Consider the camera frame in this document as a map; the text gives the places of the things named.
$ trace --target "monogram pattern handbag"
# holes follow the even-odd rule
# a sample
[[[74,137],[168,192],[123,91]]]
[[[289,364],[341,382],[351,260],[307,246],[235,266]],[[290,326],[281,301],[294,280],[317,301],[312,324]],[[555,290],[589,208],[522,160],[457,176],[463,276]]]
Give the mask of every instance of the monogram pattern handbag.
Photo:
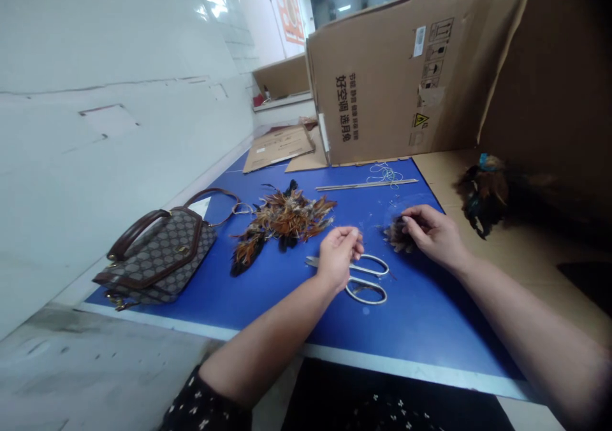
[[[215,191],[240,203],[231,192],[206,189],[181,207],[145,214],[113,244],[106,255],[112,263],[93,281],[109,289],[106,297],[115,310],[139,303],[170,303],[179,297],[217,239],[213,227],[226,222],[234,211],[211,225],[189,209],[202,195]]]

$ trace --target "scissor handle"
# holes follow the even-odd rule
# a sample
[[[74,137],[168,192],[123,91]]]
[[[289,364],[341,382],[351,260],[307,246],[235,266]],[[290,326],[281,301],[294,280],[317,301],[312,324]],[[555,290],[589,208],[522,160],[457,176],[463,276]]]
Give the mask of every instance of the scissor handle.
[[[351,291],[351,289],[349,288],[349,285],[347,284],[346,288],[344,288],[344,289],[357,302],[365,303],[367,305],[380,305],[381,303],[385,303],[387,301],[387,292],[383,289],[382,286],[379,286],[378,284],[373,283],[372,281],[366,281],[366,280],[362,280],[362,279],[355,278],[355,277],[350,277],[349,278],[349,283],[351,283],[351,282],[356,282],[356,283],[359,283],[359,284],[363,284],[367,288],[371,289],[372,291],[375,291],[375,292],[379,293],[380,296],[382,297],[382,300],[377,300],[376,302],[373,302],[371,300],[364,300],[362,298],[357,297],[357,294],[355,294],[353,291]]]
[[[377,276],[378,278],[380,278],[381,276],[386,275],[387,273],[389,273],[389,266],[387,265],[387,263],[384,260],[379,259],[376,256],[371,256],[369,254],[362,254],[361,255],[361,259],[371,259],[374,262],[378,262],[380,265],[382,265],[384,267],[384,271],[377,272],[376,270],[370,270],[369,268],[359,267],[359,265],[355,265],[355,264],[349,265],[349,268],[352,268],[353,270],[359,270],[360,272],[363,272],[363,273],[367,273],[367,274],[370,274],[370,275]]]

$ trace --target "scissors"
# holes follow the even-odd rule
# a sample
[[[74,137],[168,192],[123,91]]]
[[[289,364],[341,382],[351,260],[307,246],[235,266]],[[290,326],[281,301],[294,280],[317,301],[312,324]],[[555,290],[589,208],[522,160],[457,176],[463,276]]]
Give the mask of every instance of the scissors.
[[[377,272],[376,270],[370,270],[369,268],[363,268],[363,267],[359,267],[358,265],[355,264],[350,264],[349,268],[352,268],[353,270],[357,270],[359,272],[363,272],[363,273],[367,273],[370,275],[374,275],[378,278],[380,278],[383,275],[386,275],[387,273],[389,273],[389,266],[386,264],[385,261],[383,261],[382,259],[379,259],[376,256],[371,256],[369,254],[362,254],[361,255],[361,259],[371,259],[375,262],[378,262],[379,264],[381,264],[384,267],[384,270],[382,272]],[[312,265],[313,267],[318,267],[319,266],[319,258],[313,257],[313,256],[307,256],[306,257],[306,264],[308,265]],[[351,291],[351,289],[349,288],[350,283],[357,283],[359,286],[357,288],[355,288],[355,292]],[[381,296],[381,300],[376,300],[376,301],[372,301],[372,300],[364,300],[362,298],[357,297],[357,293],[363,289],[371,289],[372,291],[375,291],[377,293],[380,294]],[[360,278],[355,278],[355,277],[350,277],[349,278],[349,282],[346,285],[345,288],[346,292],[349,294],[349,296],[353,297],[357,302],[361,302],[361,303],[365,303],[367,305],[380,305],[381,303],[384,303],[387,301],[387,292],[385,292],[385,290],[383,289],[382,286],[379,286],[376,283],[373,283],[371,281],[367,281],[367,280],[363,280]]]

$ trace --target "forearm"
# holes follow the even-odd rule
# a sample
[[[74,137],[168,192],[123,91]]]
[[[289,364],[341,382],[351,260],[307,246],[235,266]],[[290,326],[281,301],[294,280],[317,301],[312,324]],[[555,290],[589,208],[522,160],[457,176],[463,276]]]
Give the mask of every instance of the forearm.
[[[313,277],[216,351],[200,377],[216,392],[253,407],[293,359],[336,290]]]
[[[455,275],[564,426],[588,427],[604,400],[608,352],[491,263],[475,259]]]

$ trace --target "barcode label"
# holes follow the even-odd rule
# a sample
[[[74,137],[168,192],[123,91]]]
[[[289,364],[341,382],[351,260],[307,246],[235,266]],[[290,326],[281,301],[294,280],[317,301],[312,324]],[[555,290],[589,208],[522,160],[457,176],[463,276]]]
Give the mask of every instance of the barcode label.
[[[426,26],[421,26],[416,30],[416,37],[414,39],[414,53],[412,57],[423,55],[423,42],[425,41],[425,29]]]

